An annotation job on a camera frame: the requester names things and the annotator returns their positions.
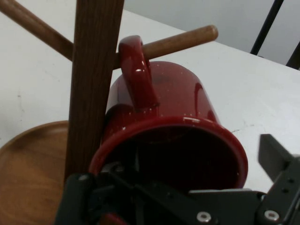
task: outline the mug handle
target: mug handle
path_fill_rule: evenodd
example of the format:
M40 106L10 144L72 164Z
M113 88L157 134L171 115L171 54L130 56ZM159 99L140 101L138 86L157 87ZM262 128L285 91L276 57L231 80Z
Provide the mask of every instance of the mug handle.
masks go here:
M158 105L150 63L144 57L142 45L142 39L137 35L126 37L119 44L120 67L135 109Z

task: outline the metal screw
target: metal screw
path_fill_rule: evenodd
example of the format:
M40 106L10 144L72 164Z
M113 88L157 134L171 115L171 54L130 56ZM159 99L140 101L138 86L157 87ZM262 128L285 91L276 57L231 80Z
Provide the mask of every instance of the metal screw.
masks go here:
M264 216L268 219L268 220L271 220L271 221L277 221L279 220L279 214L276 213L275 211L273 210L267 210L264 212Z
M208 223L211 220L211 215L208 212L198 212L197 220L200 223Z
M83 180L87 180L88 178L89 178L89 176L86 175L86 174L84 174L84 175L81 175L81 176L78 178L78 180L79 180L79 181L83 181Z

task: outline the black metal bracket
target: black metal bracket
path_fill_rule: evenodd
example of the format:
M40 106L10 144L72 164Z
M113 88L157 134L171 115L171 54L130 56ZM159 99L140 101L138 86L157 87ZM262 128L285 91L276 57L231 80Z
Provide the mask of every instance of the black metal bracket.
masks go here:
M300 158L271 135L262 135L259 162L275 181L267 194L214 190L187 195L131 167L115 167L96 178L75 174L67 181L55 225L96 224L107 214L114 224L299 225Z

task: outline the mug rim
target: mug rim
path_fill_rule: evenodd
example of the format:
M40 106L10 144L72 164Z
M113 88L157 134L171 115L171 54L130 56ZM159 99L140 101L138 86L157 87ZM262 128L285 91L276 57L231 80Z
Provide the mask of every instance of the mug rim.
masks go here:
M193 116L170 116L144 120L135 124L131 124L109 137L96 151L89 166L89 172L97 175L103 166L108 155L122 142L142 132L155 128L183 126L197 128L208 132L223 141L238 162L238 179L232 188L242 188L246 182L248 174L248 160L246 153L239 140L223 126L203 118Z

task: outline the red mug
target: red mug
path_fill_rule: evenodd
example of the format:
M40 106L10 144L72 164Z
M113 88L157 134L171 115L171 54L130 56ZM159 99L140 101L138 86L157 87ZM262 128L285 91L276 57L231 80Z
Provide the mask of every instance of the red mug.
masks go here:
M139 36L119 44L123 75L112 85L102 144L89 171L129 160L139 171L187 192L243 187L248 161L237 138L219 124L198 77L171 62L149 62Z

